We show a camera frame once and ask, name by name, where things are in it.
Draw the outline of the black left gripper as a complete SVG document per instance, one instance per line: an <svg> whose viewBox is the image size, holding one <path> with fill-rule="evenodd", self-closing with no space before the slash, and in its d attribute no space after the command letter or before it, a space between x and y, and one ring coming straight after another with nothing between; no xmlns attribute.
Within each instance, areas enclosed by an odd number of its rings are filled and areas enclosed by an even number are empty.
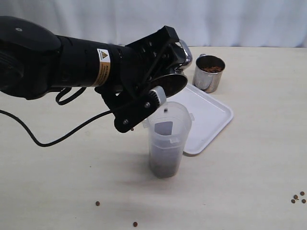
<svg viewBox="0 0 307 230"><path fill-rule="evenodd" d="M146 83L166 48L178 41L175 29L163 26L113 53L107 81L94 90L115 116L114 126L120 133L128 132L159 108Z"/></svg>

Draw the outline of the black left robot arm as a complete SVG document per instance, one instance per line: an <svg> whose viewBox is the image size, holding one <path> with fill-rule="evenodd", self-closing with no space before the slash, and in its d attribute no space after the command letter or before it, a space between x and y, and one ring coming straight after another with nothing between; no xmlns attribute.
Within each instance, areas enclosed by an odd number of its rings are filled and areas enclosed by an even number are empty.
<svg viewBox="0 0 307 230"><path fill-rule="evenodd" d="M125 133L187 85L184 49L174 28L126 46L56 35L12 16L0 18L0 90L35 100L50 92L93 87Z"/></svg>

